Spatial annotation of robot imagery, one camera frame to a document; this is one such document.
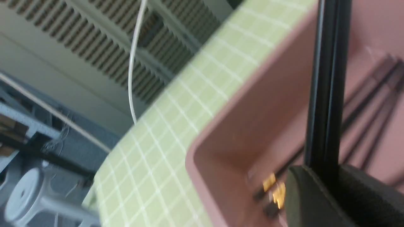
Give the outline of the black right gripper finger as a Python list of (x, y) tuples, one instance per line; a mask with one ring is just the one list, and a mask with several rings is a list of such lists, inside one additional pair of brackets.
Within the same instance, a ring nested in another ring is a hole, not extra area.
[(289, 227), (402, 227), (403, 194), (350, 165), (328, 188), (307, 166), (287, 171), (285, 213)]

